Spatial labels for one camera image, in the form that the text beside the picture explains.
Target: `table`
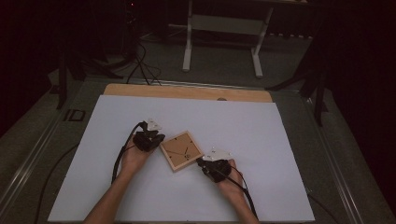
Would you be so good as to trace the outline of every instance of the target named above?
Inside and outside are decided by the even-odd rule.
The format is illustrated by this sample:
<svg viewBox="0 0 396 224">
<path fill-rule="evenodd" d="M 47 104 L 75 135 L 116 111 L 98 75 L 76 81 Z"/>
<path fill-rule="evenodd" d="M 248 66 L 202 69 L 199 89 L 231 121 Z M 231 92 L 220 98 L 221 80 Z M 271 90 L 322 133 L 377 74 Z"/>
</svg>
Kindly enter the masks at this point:
<svg viewBox="0 0 396 224">
<path fill-rule="evenodd" d="M 228 101 L 214 101 L 219 98 Z M 271 102 L 266 91 L 107 86 L 49 221 L 81 221 L 87 216 L 110 185 L 112 166 L 131 127 L 147 116 L 163 126 L 161 133 L 167 137 L 187 129 L 203 152 L 213 146 L 232 152 L 260 221 L 314 220 L 280 115 Z M 197 165 L 173 173 L 156 150 L 124 195 L 117 220 L 232 222 L 237 217 Z"/>
</svg>

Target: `white stand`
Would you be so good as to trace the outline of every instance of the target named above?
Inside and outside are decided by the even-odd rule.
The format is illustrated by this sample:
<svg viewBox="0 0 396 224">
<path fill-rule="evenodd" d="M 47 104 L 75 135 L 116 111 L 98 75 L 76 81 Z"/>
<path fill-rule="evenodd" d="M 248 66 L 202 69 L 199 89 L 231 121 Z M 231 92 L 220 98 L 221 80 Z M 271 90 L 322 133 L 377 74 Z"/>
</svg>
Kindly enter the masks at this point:
<svg viewBox="0 0 396 224">
<path fill-rule="evenodd" d="M 189 1 L 189 16 L 187 19 L 187 44 L 184 51 L 183 71 L 190 71 L 191 64 L 191 33 L 192 29 L 216 32 L 227 32 L 244 35 L 259 34 L 259 42 L 251 50 L 254 70 L 257 78 L 262 78 L 262 66 L 260 64 L 259 52 L 262 47 L 265 33 L 274 9 L 270 7 L 267 11 L 265 21 L 242 20 L 236 18 L 215 17 L 192 14 L 192 0 Z"/>
</svg>

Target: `stand leg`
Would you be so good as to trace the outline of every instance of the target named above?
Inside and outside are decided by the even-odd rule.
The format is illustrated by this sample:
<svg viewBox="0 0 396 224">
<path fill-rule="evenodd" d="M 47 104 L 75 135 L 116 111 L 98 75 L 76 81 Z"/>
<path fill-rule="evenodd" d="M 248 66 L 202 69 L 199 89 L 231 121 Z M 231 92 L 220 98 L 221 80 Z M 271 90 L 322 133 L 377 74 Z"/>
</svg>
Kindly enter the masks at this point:
<svg viewBox="0 0 396 224">
<path fill-rule="evenodd" d="M 253 48 L 251 50 L 251 57 L 253 60 L 254 71 L 256 73 L 257 78 L 262 78 L 262 65 L 260 64 L 259 52 L 260 52 L 260 48 L 262 47 L 262 41 L 265 38 L 265 33 L 267 32 L 268 24 L 270 22 L 273 11 L 274 11 L 273 7 L 270 7 L 268 9 L 265 21 L 262 23 L 262 30 L 259 35 L 259 43 L 257 43 L 256 48 Z"/>
<path fill-rule="evenodd" d="M 66 52 L 66 65 L 73 79 L 83 81 L 87 76 L 82 68 L 81 61 L 79 58 L 73 57 L 71 51 Z"/>
<path fill-rule="evenodd" d="M 184 51 L 183 72 L 190 71 L 191 63 L 191 33 L 192 33 L 192 0 L 189 1 L 189 17 L 187 18 L 187 44 Z"/>
<path fill-rule="evenodd" d="M 304 73 L 303 75 L 292 77 L 292 78 L 290 78 L 290 79 L 288 79 L 288 80 L 286 80 L 284 82 L 281 82 L 281 83 L 279 83 L 279 84 L 277 84 L 275 86 L 265 87 L 265 89 L 267 91 L 280 91 L 283 88 L 288 87 L 289 85 L 291 85 L 291 84 L 293 84 L 295 82 L 298 82 L 298 81 L 303 80 L 303 79 L 308 78 L 308 77 L 312 77 L 313 74 L 314 74 L 314 72 L 312 70 L 309 70 L 306 73 Z"/>
<path fill-rule="evenodd" d="M 67 68 L 65 53 L 61 50 L 59 55 L 59 87 L 58 87 L 59 101 L 57 109 L 61 109 L 67 98 Z"/>
<path fill-rule="evenodd" d="M 317 121 L 317 123 L 320 127 L 323 126 L 323 124 L 321 122 L 321 110 L 323 107 L 325 80 L 326 80 L 326 72 L 322 72 L 320 74 L 320 78 L 318 81 L 317 100 L 315 102 L 315 111 L 314 111 L 315 120 Z"/>
<path fill-rule="evenodd" d="M 314 93 L 315 89 L 318 87 L 321 70 L 310 70 L 310 73 L 305 73 L 304 85 L 300 88 L 300 95 L 308 98 Z"/>
</svg>

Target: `small wooden frame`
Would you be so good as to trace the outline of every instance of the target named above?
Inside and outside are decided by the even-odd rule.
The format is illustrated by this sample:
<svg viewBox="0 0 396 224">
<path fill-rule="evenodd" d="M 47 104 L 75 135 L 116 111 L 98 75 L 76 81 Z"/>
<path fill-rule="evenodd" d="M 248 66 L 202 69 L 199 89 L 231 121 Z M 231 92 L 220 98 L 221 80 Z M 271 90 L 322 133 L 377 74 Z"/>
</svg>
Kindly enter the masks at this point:
<svg viewBox="0 0 396 224">
<path fill-rule="evenodd" d="M 174 172 L 204 156 L 187 131 L 163 141 L 160 147 Z"/>
</svg>

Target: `wooden board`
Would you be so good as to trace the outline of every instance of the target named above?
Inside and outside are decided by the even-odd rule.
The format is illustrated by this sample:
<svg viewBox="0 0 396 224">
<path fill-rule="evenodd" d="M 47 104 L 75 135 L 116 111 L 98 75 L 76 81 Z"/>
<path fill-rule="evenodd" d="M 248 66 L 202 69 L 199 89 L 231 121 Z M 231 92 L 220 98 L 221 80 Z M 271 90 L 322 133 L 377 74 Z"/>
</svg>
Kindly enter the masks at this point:
<svg viewBox="0 0 396 224">
<path fill-rule="evenodd" d="M 268 91 L 247 91 L 203 87 L 146 86 L 109 84 L 104 95 L 147 96 L 163 98 L 222 100 L 272 103 Z"/>
</svg>

